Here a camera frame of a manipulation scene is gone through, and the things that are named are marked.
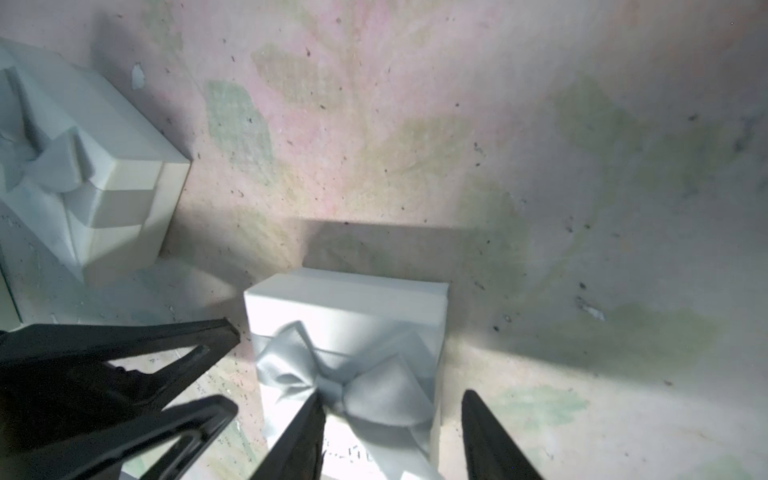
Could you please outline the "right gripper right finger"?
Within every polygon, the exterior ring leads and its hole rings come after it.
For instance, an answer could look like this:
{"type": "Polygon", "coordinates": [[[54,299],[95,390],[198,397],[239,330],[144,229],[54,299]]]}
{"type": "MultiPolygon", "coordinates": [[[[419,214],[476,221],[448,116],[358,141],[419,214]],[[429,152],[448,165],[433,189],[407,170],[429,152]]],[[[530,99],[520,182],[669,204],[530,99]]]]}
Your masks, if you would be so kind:
{"type": "Polygon", "coordinates": [[[474,390],[463,395],[461,422],[469,479],[543,479],[474,390]]]}

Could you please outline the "white bow gift box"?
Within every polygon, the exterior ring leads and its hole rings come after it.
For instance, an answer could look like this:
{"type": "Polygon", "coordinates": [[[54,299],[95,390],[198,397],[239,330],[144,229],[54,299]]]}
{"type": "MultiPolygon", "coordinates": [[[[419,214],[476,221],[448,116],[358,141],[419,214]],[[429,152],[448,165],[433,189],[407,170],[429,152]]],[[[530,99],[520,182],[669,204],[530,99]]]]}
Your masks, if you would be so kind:
{"type": "Polygon", "coordinates": [[[190,163],[98,73],[1,43],[1,199],[80,281],[155,262],[190,163]]]}

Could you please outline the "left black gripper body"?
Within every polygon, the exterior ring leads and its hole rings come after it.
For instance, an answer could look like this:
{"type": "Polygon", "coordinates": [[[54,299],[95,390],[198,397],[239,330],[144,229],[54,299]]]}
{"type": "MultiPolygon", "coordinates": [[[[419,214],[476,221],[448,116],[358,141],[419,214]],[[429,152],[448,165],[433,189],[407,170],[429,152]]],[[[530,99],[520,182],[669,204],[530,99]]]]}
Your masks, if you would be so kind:
{"type": "Polygon", "coordinates": [[[107,360],[1,355],[3,468],[116,468],[144,373],[107,360]]]}

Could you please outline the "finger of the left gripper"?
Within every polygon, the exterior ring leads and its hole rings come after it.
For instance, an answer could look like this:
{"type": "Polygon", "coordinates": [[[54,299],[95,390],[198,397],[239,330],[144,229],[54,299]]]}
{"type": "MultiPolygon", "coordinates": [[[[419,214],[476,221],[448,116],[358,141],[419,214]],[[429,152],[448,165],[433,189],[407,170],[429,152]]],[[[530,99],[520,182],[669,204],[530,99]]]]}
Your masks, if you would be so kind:
{"type": "Polygon", "coordinates": [[[170,448],[143,475],[179,479],[238,413],[221,395],[142,415],[1,461],[3,479],[95,479],[166,443],[170,448]]]}
{"type": "Polygon", "coordinates": [[[143,414],[168,405],[239,342],[227,319],[143,327],[27,325],[1,337],[1,384],[75,410],[143,414]],[[176,349],[187,353],[154,373],[113,364],[176,349]]]}

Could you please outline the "white bow box lid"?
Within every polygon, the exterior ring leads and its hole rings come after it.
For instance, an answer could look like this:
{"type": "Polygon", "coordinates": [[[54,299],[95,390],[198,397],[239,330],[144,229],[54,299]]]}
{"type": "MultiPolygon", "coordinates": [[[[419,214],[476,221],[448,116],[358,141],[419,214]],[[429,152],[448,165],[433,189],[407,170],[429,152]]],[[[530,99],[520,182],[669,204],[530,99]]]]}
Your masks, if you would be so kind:
{"type": "Polygon", "coordinates": [[[324,476],[437,478],[448,290],[310,268],[247,289],[268,446],[317,395],[324,476]]]}

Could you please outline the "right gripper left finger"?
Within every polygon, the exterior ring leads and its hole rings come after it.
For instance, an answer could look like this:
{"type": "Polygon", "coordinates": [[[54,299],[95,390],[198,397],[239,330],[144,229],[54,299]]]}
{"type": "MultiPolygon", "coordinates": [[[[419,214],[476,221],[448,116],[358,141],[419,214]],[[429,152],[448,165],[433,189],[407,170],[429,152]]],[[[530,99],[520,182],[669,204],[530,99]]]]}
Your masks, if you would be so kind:
{"type": "Polygon", "coordinates": [[[300,408],[251,480],[319,480],[326,414],[318,393],[300,408]]]}

